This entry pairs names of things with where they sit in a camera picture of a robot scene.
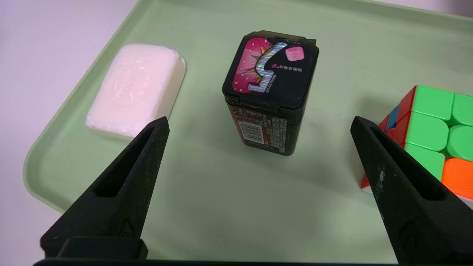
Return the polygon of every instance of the strawberry graphic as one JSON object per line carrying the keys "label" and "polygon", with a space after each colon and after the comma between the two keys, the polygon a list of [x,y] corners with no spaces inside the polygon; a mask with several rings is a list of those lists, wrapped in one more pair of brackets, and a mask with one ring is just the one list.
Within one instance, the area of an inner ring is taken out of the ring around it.
{"label": "strawberry graphic", "polygon": [[260,57],[271,48],[271,43],[265,38],[250,39],[243,50],[240,63],[236,68],[236,74],[233,78],[233,89],[241,93],[248,93],[248,84],[259,84],[263,78],[256,72],[256,63]]}

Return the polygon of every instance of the pink square graphic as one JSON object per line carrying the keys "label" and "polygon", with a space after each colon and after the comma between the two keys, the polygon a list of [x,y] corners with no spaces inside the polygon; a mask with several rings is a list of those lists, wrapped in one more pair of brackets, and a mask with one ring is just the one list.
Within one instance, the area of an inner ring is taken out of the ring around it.
{"label": "pink square graphic", "polygon": [[298,61],[304,59],[304,49],[300,46],[286,49],[286,56],[289,61]]}

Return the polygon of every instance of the white table surface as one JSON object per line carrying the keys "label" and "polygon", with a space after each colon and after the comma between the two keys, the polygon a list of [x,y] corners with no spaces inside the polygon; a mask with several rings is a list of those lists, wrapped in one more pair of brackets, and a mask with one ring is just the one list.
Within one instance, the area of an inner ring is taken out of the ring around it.
{"label": "white table surface", "polygon": [[[384,0],[473,17],[471,0]],[[0,0],[0,265],[43,258],[60,214],[22,180],[29,148],[136,0]]]}

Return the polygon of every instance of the green cube sticker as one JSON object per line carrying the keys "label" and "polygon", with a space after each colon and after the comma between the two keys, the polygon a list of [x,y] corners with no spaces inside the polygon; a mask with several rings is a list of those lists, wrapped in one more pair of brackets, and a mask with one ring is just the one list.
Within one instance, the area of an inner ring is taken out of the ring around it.
{"label": "green cube sticker", "polygon": [[455,93],[452,119],[449,121],[449,124],[473,126],[473,97]]}
{"label": "green cube sticker", "polygon": [[448,136],[447,153],[455,158],[473,161],[473,127],[452,126]]}
{"label": "green cube sticker", "polygon": [[450,120],[454,93],[418,85],[412,103],[412,111],[433,116],[444,121]]}
{"label": "green cube sticker", "polygon": [[407,128],[406,144],[413,144],[431,151],[441,151],[447,145],[448,126],[435,117],[411,113]]}
{"label": "green cube sticker", "polygon": [[413,144],[406,144],[404,148],[416,161],[429,171],[439,181],[442,180],[445,155],[436,151],[430,151]]}

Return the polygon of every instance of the green tray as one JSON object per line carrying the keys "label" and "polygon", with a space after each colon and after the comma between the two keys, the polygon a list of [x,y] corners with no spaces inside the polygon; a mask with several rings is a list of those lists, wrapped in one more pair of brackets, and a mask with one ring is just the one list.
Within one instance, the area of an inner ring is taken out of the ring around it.
{"label": "green tray", "polygon": [[[295,153],[242,144],[221,86],[241,38],[316,38],[321,53]],[[142,238],[149,258],[395,263],[350,136],[413,85],[471,94],[473,20],[363,0],[140,1],[30,150],[29,192],[64,212],[126,146],[85,127],[128,43],[177,50],[187,73]]]}

